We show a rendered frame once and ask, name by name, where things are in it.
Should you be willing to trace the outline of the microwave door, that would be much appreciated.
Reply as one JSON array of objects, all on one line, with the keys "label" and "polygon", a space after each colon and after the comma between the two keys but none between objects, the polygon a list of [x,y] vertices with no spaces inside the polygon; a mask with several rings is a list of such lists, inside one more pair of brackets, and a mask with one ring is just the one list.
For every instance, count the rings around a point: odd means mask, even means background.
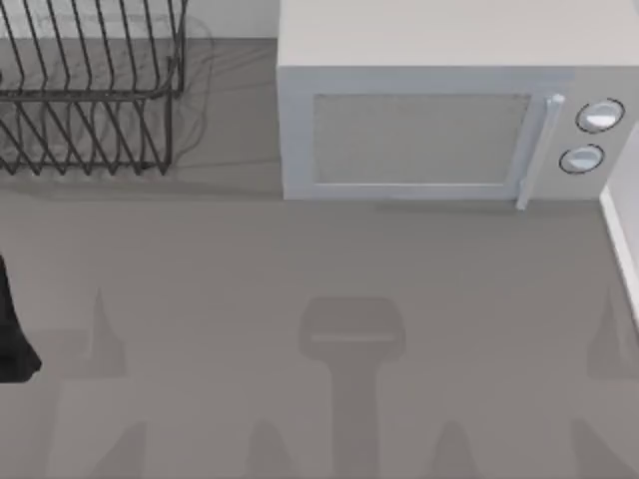
[{"label": "microwave door", "polygon": [[512,201],[546,97],[509,67],[279,67],[284,196]]}]

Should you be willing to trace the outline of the pale microwave oven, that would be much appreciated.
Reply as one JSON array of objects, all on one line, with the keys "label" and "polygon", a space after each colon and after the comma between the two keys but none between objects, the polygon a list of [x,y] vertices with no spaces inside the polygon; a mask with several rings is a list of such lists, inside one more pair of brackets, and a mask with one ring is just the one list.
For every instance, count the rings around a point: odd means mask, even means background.
[{"label": "pale microwave oven", "polygon": [[[537,74],[566,98],[534,201],[595,201],[639,124],[639,0],[281,0],[282,66],[501,67]],[[616,99],[625,116],[599,134],[575,123],[588,103]],[[559,165],[597,145],[584,175]]]}]

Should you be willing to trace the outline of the small microwave knob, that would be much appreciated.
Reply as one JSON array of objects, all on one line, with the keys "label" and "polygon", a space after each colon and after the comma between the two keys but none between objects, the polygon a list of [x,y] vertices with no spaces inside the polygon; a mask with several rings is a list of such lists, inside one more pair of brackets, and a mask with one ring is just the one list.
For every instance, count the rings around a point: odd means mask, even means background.
[{"label": "small microwave knob", "polygon": [[565,151],[558,162],[568,175],[584,175],[596,170],[605,160],[605,152],[597,145],[585,145]]}]

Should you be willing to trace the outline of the large microwave knob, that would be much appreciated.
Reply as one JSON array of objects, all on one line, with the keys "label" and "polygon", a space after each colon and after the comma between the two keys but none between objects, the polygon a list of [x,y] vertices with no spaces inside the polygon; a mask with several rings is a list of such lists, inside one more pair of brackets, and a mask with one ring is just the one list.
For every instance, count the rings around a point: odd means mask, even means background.
[{"label": "large microwave knob", "polygon": [[584,105],[575,123],[583,132],[599,134],[614,128],[625,116],[624,105],[616,99],[605,99]]}]

